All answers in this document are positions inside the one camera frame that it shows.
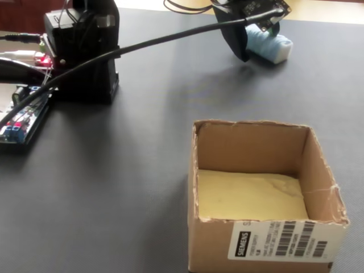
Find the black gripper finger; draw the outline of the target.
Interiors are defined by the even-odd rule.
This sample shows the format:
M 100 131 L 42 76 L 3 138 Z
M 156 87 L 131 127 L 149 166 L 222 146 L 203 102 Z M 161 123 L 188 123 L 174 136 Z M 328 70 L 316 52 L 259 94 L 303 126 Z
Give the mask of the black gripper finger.
M 245 17 L 244 15 L 241 15 L 239 11 L 232 8 L 224 9 L 222 7 L 213 6 L 213 10 L 218 23 L 243 19 Z M 221 33 L 236 57 L 243 62 L 249 61 L 250 57 L 246 51 L 248 38 L 245 26 L 236 24 L 234 26 L 222 28 Z

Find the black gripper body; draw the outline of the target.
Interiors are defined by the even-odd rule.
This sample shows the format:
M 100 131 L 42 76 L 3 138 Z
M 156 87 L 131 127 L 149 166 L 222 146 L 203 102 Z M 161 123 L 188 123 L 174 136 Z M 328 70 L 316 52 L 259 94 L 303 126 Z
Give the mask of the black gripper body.
M 242 3 L 241 0 L 230 0 L 230 1 L 211 1 L 213 10 L 221 10 L 223 12 L 232 12 L 234 9 L 237 9 L 238 6 Z

